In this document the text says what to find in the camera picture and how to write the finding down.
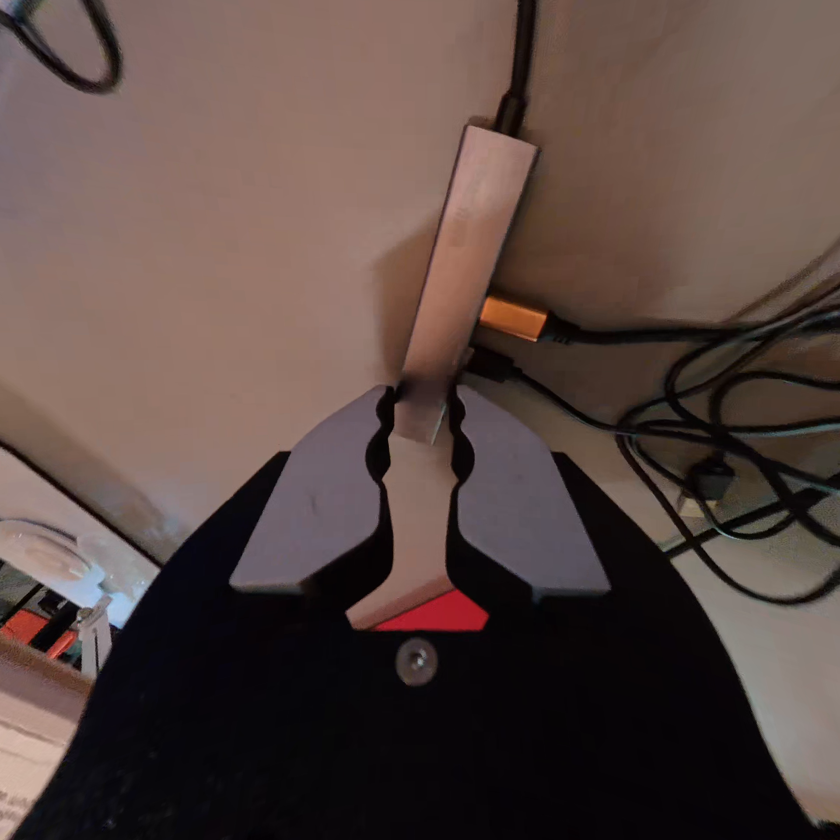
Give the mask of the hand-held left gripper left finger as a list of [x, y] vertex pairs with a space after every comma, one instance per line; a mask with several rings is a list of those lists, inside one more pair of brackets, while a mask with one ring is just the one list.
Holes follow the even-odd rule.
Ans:
[[390, 575], [384, 477], [396, 390], [378, 385], [291, 450], [229, 578], [260, 594], [370, 594]]

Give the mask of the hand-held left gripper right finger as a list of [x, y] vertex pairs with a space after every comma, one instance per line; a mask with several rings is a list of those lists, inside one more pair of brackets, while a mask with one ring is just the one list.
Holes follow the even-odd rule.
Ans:
[[552, 452], [531, 428], [467, 385], [455, 389], [472, 466], [459, 481], [459, 535], [524, 583], [534, 601], [611, 590]]

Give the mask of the grey aluminium usb hub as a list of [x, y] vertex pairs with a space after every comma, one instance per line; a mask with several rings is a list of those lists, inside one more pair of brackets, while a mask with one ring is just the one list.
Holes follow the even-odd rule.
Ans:
[[462, 132], [400, 374], [394, 434], [432, 445], [539, 148]]

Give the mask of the red plastic bin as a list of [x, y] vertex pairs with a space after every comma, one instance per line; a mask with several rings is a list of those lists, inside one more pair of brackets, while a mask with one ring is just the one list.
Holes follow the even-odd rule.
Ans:
[[375, 626], [382, 633], [469, 633], [482, 630], [489, 614], [464, 593], [452, 590]]

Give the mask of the white stand base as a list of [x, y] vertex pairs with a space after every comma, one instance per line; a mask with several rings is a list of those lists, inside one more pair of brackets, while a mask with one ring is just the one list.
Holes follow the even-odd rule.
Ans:
[[1, 447], [2, 640], [94, 679], [162, 564]]

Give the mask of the instruction sheet on stand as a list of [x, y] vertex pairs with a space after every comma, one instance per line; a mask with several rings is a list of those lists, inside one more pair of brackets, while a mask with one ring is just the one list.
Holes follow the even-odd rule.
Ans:
[[2, 637], [1, 694], [2, 690], [12, 688], [23, 688], [25, 693], [45, 692], [48, 686], [85, 694], [86, 706], [92, 683], [80, 672], [48, 658], [45, 654]]

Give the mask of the printed instruction sheet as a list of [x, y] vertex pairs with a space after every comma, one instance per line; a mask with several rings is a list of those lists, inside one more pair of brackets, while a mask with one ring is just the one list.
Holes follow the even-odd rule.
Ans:
[[85, 694], [55, 686], [2, 689], [2, 839], [14, 835], [54, 775], [86, 701]]

